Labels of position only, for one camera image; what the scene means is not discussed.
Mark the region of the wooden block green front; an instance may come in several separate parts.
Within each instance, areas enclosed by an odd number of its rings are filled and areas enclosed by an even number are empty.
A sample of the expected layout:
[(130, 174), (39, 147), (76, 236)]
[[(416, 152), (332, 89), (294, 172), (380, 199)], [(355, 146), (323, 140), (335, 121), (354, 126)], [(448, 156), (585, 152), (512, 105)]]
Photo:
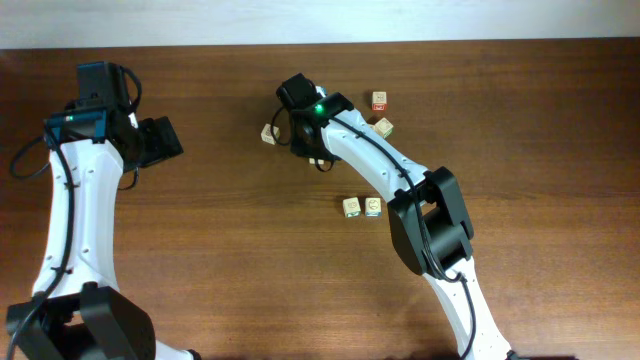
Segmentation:
[(357, 217), (361, 214), (361, 207), (357, 197), (344, 199), (342, 205), (346, 218)]

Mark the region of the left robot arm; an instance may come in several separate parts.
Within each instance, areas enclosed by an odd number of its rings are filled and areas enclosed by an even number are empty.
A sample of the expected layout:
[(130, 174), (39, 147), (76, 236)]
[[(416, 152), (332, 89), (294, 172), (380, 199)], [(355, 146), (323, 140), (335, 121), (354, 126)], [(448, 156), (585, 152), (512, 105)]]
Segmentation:
[(29, 301), (7, 309), (7, 358), (185, 359), (156, 337), (150, 316), (120, 293), (114, 215), (120, 180), (183, 152), (166, 117), (138, 120), (140, 81), (111, 62), (77, 68), (79, 96), (44, 121), (53, 193), (44, 259)]

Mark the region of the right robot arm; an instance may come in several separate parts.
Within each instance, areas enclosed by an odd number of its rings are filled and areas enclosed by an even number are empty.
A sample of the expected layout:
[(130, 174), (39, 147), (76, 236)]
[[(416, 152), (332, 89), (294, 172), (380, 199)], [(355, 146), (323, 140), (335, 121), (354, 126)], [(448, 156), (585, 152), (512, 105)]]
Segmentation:
[(393, 247), (434, 290), (459, 356), (516, 358), (479, 286), (474, 229), (456, 177), (445, 167), (430, 170), (401, 154), (345, 96), (326, 93), (303, 74), (284, 81), (276, 96), (289, 117), (286, 144), (293, 154), (344, 161), (386, 202)]

